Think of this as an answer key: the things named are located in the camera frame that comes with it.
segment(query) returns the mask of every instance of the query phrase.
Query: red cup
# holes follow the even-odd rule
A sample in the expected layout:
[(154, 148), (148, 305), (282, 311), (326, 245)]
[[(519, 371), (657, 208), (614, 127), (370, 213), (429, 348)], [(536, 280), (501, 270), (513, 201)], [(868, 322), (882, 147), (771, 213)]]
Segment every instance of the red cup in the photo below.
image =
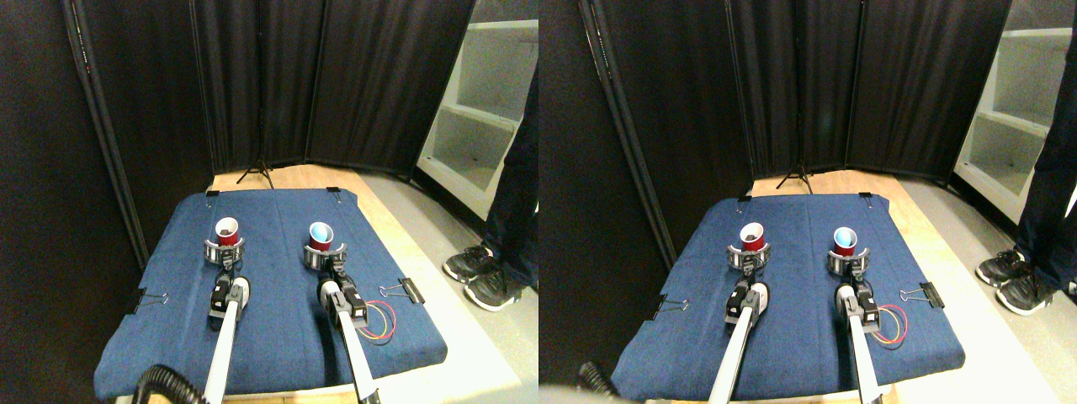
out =
[[(838, 242), (839, 235), (844, 241), (849, 241), (848, 246)], [(834, 253), (841, 256), (852, 256), (856, 253), (856, 232), (849, 227), (838, 227), (834, 231)]]
[(218, 246), (235, 246), (239, 242), (239, 222), (232, 218), (224, 218), (216, 222)]
[[(323, 229), (325, 235), (325, 241), (319, 241), (317, 238), (314, 238), (316, 227), (321, 227)], [(310, 246), (310, 248), (318, 251), (330, 250), (330, 245), (333, 243), (333, 227), (330, 227), (328, 224), (322, 222), (314, 222), (310, 224), (309, 234), (310, 234), (310, 241), (308, 242), (308, 245)]]
[(741, 243), (744, 251), (759, 251), (766, 245), (763, 241), (763, 225), (756, 222), (744, 225), (741, 228)]

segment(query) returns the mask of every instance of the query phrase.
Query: black sneaker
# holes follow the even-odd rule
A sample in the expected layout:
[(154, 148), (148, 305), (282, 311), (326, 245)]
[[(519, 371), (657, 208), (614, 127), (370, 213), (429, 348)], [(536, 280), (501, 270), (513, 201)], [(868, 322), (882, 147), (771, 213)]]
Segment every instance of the black sneaker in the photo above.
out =
[(460, 283), (467, 283), (475, 277), (493, 270), (493, 252), (482, 246), (468, 247), (462, 254), (445, 261), (442, 270)]
[(995, 288), (1029, 274), (1032, 274), (1032, 268), (1024, 256), (1015, 250), (999, 252), (976, 268), (976, 277)]
[(1054, 290), (1035, 274), (1013, 279), (995, 291), (1003, 306), (1021, 316), (1029, 316), (1051, 304)]
[(475, 278), (464, 287), (464, 294), (478, 307), (500, 311), (520, 299), (524, 284), (506, 276), (501, 268)]

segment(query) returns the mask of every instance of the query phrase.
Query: black pants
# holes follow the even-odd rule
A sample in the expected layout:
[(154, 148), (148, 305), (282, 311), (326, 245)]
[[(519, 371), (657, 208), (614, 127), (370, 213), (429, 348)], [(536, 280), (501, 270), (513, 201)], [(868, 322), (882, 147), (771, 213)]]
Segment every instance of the black pants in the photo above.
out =
[(502, 269), (516, 281), (536, 287), (538, 271), (534, 261), (535, 210), (538, 204), (538, 145), (535, 144), (534, 115), (537, 87), (532, 80), (523, 108), (523, 121), (505, 155), (498, 193), (486, 219), (482, 243), (493, 251)]
[(1071, 46), (1054, 105), (1054, 122), (1036, 161), (1017, 238), (1017, 250), (1035, 266), (1039, 278), (1055, 290), (1077, 278), (1077, 212), (1066, 215), (1075, 186), (1077, 46)]

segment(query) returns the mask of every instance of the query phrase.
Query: blue cushion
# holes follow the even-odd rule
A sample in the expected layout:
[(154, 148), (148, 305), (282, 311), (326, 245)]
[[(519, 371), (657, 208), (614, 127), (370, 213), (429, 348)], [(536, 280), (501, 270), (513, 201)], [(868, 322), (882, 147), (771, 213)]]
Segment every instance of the blue cushion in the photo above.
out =
[[(339, 332), (319, 306), (318, 276), (302, 263), (303, 246), (313, 222), (333, 226), (334, 248), (348, 245), (349, 275), (365, 299), (386, 301), (397, 315), (396, 334), (386, 346), (363, 339), (374, 377), (442, 363), (447, 348), (421, 304), (384, 297), (378, 285), (398, 284), (400, 267), (344, 191), (338, 203), (325, 190), (223, 192), (207, 207), (202, 194), (183, 200), (172, 214), (150, 259), (140, 288), (168, 293), (166, 305), (143, 306), (126, 316), (109, 339), (94, 374), (99, 399), (131, 394), (139, 376), (162, 363), (206, 385), (219, 333), (207, 314), (218, 267), (202, 257), (202, 240), (224, 217), (239, 221), (247, 251), (239, 275), (251, 283), (251, 297), (236, 331), (226, 393), (313, 389), (352, 382)], [(380, 333), (380, 316), (370, 329)]]
[[(856, 389), (845, 320), (834, 307), (841, 283), (826, 269), (834, 231), (857, 232), (857, 252), (871, 249), (866, 278), (876, 301), (908, 312), (908, 336), (897, 350), (868, 337), (880, 384), (961, 367), (965, 351), (942, 309), (927, 302), (901, 302), (899, 290), (925, 282), (889, 213), (890, 201), (857, 195), (795, 195), (726, 199), (708, 211), (673, 269), (662, 293), (690, 299), (685, 311), (666, 311), (646, 321), (621, 353), (613, 382), (631, 400), (707, 400), (722, 363), (730, 330), (724, 308), (739, 274), (730, 270), (726, 246), (740, 247), (738, 232), (751, 222), (765, 227), (772, 254), (760, 280), (770, 305), (749, 336), (735, 400), (782, 399)], [(883, 334), (893, 337), (883, 315)]]

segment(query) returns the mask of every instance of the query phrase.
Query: black binder clip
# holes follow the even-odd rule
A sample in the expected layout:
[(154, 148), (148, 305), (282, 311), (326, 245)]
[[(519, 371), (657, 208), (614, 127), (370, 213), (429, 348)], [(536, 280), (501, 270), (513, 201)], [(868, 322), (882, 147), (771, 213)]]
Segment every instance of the black binder clip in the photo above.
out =
[(864, 199), (864, 201), (868, 203), (868, 209), (875, 208), (873, 206), (871, 206), (871, 197), (875, 196), (875, 195), (871, 195), (870, 192), (862, 192), (859, 195), (861, 195), (861, 198)]
[[(142, 303), (142, 301), (145, 299), (146, 297), (153, 297), (153, 301), (149, 303)], [(128, 315), (134, 315), (138, 312), (139, 307), (156, 305), (156, 304), (164, 305), (167, 303), (168, 303), (168, 293), (146, 294), (145, 288), (139, 288), (138, 291), (134, 295), (131, 295), (130, 301), (128, 301), (126, 311)]]
[[(935, 289), (935, 285), (932, 284), (932, 282), (920, 283), (920, 289), (917, 289), (911, 292), (906, 292), (906, 291), (900, 291), (900, 292), (901, 292), (901, 302), (924, 301), (931, 303), (932, 308), (936, 307), (946, 308), (946, 304), (942, 303), (942, 297), (939, 296), (939, 291)], [(909, 296), (910, 294), (917, 292), (924, 292), (924, 296), (926, 296), (927, 298)]]
[[(415, 282), (411, 281), (411, 278), (401, 278), (401, 279), (397, 279), (397, 280), (401, 282), (401, 284), (397, 284), (395, 287), (389, 287), (389, 288), (378, 287), (378, 293), (381, 294), (381, 297), (402, 296), (402, 297), (410, 298), (412, 304), (416, 304), (416, 303), (424, 304), (424, 303), (426, 303), (426, 299), (422, 298), (422, 293), (419, 293), (419, 289), (416, 288)], [(388, 292), (390, 290), (397, 289), (397, 288), (404, 290), (405, 294), (389, 293)]]
[(339, 186), (326, 186), (325, 191), (328, 191), (337, 198), (337, 204), (340, 203), (340, 187)]
[(207, 208), (212, 208), (213, 207), (213, 200), (215, 200), (214, 198), (216, 198), (218, 195), (221, 195), (220, 191), (206, 191), (206, 207)]
[(744, 213), (744, 207), (746, 207), (747, 203), (751, 200), (751, 196), (741, 196), (737, 198), (737, 213)]
[[(673, 310), (684, 311), (684, 310), (688, 309), (688, 299), (687, 298), (685, 298), (683, 301), (671, 301), (671, 299), (667, 298), (667, 296), (668, 295), (665, 294), (665, 293), (658, 295), (658, 298), (656, 299), (657, 304), (655, 305), (656, 306), (655, 307), (655, 314), (651, 316), (651, 320), (657, 319), (659, 312), (673, 311)], [(667, 304), (677, 305), (677, 306), (663, 308), (662, 306), (665, 306)]]

